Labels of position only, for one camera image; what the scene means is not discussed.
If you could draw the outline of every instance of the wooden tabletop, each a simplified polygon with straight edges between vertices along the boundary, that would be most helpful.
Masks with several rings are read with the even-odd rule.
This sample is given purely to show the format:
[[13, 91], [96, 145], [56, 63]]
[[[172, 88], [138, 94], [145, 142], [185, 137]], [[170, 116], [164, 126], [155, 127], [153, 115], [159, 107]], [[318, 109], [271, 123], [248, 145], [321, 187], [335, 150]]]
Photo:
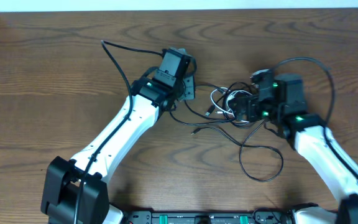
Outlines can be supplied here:
[[[230, 11], [54, 12], [0, 14], [0, 223], [45, 223], [40, 212], [45, 172], [55, 156], [69, 159], [113, 119], [127, 96], [100, 40], [149, 50], [186, 48], [198, 62], [196, 82], [249, 83], [250, 74], [297, 56], [332, 68], [337, 100], [329, 126], [358, 163], [358, 9]], [[111, 49], [130, 82], [159, 65], [154, 55]], [[329, 85], [307, 62], [280, 69], [303, 75], [310, 111], [325, 116]], [[211, 89], [190, 102], [200, 113]], [[183, 103], [175, 112], [202, 121]], [[222, 125], [239, 141], [250, 131]], [[253, 210], [337, 202], [309, 163], [282, 139], [262, 129], [249, 144], [282, 151], [282, 174], [267, 183], [248, 179], [239, 148], [213, 131], [168, 114], [148, 130], [121, 162], [109, 184], [110, 202], [154, 210]], [[280, 159], [246, 149], [252, 175], [274, 174]]]

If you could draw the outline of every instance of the cable plug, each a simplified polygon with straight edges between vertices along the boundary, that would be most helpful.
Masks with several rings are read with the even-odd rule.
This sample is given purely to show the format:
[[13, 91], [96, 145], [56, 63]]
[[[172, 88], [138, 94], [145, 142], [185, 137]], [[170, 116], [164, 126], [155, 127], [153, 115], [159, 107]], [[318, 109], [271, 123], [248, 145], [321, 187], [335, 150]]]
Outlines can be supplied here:
[[197, 134], [197, 132], [199, 132], [200, 130], [201, 130], [201, 128], [197, 128], [197, 129], [195, 129], [192, 133], [190, 133], [190, 135]]
[[215, 105], [211, 105], [208, 111], [205, 112], [205, 116], [209, 116], [215, 110]]

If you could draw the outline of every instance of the white backdrop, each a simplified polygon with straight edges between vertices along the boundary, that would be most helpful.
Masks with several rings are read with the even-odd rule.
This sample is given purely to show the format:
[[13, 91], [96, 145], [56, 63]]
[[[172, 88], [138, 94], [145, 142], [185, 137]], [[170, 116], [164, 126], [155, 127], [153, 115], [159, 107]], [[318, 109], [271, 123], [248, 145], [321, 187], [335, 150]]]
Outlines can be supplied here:
[[0, 12], [358, 7], [358, 0], [0, 0]]

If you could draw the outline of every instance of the wood grain surface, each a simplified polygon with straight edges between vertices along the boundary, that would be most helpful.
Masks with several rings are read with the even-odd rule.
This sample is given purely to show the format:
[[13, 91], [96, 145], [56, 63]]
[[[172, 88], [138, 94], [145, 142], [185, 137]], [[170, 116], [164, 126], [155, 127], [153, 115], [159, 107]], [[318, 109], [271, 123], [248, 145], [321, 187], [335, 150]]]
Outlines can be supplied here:
[[[332, 68], [337, 102], [329, 124], [358, 163], [358, 9], [57, 12], [0, 14], [0, 223], [45, 223], [40, 212], [45, 172], [57, 155], [69, 159], [113, 119], [127, 96], [120, 75], [100, 46], [106, 39], [129, 47], [184, 47], [198, 61], [196, 82], [228, 86], [296, 56], [315, 57]], [[111, 49], [132, 82], [153, 65], [154, 55]], [[329, 85], [312, 64], [281, 72], [303, 75], [310, 111], [325, 116]], [[211, 90], [200, 88], [191, 106], [204, 113]], [[201, 121], [183, 104], [175, 112]], [[222, 125], [241, 140], [250, 131]], [[109, 185], [121, 208], [154, 210], [253, 210], [337, 202], [318, 174], [288, 144], [266, 130], [250, 144], [279, 148], [282, 174], [267, 183], [248, 179], [239, 148], [210, 130], [168, 114], [148, 130], [117, 168]], [[279, 158], [246, 149], [244, 165], [268, 177]]]

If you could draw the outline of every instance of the teal light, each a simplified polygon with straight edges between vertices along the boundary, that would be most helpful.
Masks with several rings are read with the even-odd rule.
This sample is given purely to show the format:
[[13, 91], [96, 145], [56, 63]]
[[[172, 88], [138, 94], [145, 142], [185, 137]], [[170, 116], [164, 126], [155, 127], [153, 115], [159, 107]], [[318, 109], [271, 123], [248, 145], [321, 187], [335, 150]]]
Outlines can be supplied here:
[[295, 117], [295, 119], [296, 119], [297, 121], [304, 120], [304, 119], [303, 119], [303, 118], [301, 118], [300, 116], [296, 116], [296, 117]]

